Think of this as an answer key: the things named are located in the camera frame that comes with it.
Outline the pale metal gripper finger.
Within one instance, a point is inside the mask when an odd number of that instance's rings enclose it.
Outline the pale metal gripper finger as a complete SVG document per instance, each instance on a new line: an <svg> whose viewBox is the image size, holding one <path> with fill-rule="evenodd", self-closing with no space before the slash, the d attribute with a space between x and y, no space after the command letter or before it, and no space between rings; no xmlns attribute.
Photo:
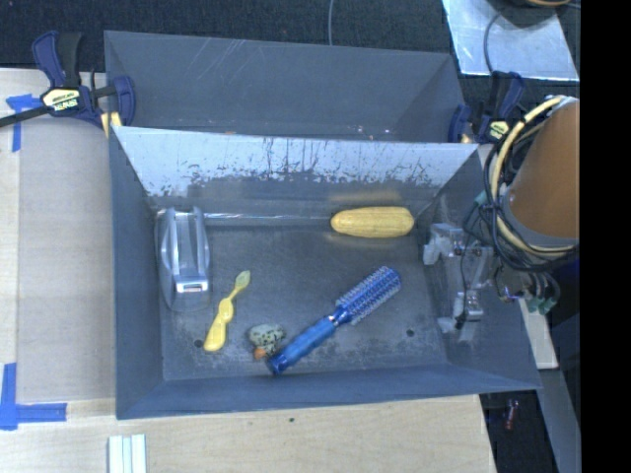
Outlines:
<svg viewBox="0 0 631 473"><path fill-rule="evenodd" d="M458 291L437 322L444 334L473 334L482 316L480 292Z"/></svg>
<svg viewBox="0 0 631 473"><path fill-rule="evenodd" d="M455 257L461 255L463 250L463 229L449 223L436 223L429 228L422 260L425 265L434 265L440 257Z"/></svg>

